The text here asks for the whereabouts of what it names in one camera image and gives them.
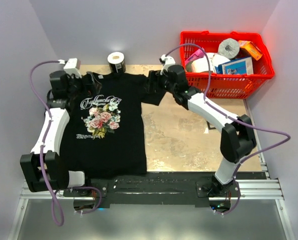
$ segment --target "black t-shirt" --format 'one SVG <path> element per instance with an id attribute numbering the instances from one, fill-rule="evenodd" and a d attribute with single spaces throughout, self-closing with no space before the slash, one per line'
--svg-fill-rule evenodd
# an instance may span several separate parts
<path id="1" fill-rule="evenodd" d="M 93 75 L 102 84 L 100 92 L 81 94 L 74 100 L 60 157 L 69 170 L 84 171 L 89 178 L 145 174 L 141 102 L 158 106 L 165 92 L 148 94 L 144 75 Z"/>

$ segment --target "orange box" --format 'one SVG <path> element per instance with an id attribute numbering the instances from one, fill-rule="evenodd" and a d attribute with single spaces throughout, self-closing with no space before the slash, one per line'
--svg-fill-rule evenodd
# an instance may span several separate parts
<path id="1" fill-rule="evenodd" d="M 255 60 L 259 60 L 263 54 L 260 52 L 259 48 L 252 41 L 239 40 L 239 45 L 242 50 L 247 52 Z"/>

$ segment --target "t-shirt sleeve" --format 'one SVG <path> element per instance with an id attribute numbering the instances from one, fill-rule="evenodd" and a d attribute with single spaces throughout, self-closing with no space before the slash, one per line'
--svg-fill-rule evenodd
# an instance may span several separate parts
<path id="1" fill-rule="evenodd" d="M 159 106 L 161 100 L 164 98 L 166 91 L 163 89 L 149 89 L 149 78 L 145 75 L 137 76 L 137 85 L 139 87 L 139 95 L 142 103 Z"/>

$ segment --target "pink rose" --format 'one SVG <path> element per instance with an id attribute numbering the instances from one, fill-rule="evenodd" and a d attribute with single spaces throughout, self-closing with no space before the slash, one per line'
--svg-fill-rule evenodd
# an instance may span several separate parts
<path id="1" fill-rule="evenodd" d="M 92 115 L 97 116 L 98 113 L 99 112 L 98 112 L 98 108 L 97 107 L 92 107 L 92 108 L 89 109 L 89 115 L 90 116 L 92 116 Z"/>
<path id="2" fill-rule="evenodd" d="M 101 116 L 101 120 L 103 123 L 106 123 L 106 122 L 108 122 L 109 119 L 111 119 L 111 114 L 106 111 L 100 113 L 100 116 Z"/>
<path id="3" fill-rule="evenodd" d="M 117 123 L 115 121 L 111 121 L 111 122 L 109 122 L 109 127 L 113 130 L 117 129 L 117 128 L 119 128 L 119 123 Z"/>
<path id="4" fill-rule="evenodd" d="M 100 129 L 103 126 L 103 121 L 100 115 L 96 115 L 94 119 L 91 120 L 90 126 L 94 129 Z"/>

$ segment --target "floor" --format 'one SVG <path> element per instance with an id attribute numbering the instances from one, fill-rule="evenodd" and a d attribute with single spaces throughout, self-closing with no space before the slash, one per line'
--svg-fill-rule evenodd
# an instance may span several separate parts
<path id="1" fill-rule="evenodd" d="M 161 65 L 127 65 L 126 72 L 148 75 Z M 109 74 L 108 65 L 81 65 L 80 71 Z M 213 99 L 224 109 L 237 115 L 246 113 L 240 99 Z M 208 130 L 199 115 L 175 103 L 167 93 L 160 106 L 142 104 L 148 171 L 216 171 L 222 160 L 220 133 Z M 258 156 L 246 161 L 240 171 L 261 171 Z"/>

